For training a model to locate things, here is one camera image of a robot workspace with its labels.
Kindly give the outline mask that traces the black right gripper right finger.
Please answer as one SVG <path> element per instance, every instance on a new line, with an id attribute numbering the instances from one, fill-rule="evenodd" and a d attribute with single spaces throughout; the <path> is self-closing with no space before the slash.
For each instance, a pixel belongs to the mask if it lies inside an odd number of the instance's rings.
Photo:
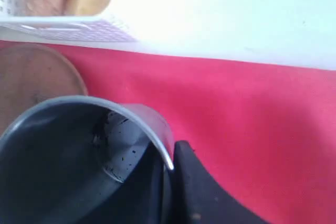
<path id="1" fill-rule="evenodd" d="M 174 148 L 173 223 L 266 223 L 205 169 L 187 141 Z"/>

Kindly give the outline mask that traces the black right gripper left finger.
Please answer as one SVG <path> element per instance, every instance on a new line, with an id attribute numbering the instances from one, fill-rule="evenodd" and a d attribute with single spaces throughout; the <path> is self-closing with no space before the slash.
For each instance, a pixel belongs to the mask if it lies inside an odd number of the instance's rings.
<path id="1" fill-rule="evenodd" d="M 122 186 L 79 223 L 160 223 L 164 165 L 149 144 Z"/>

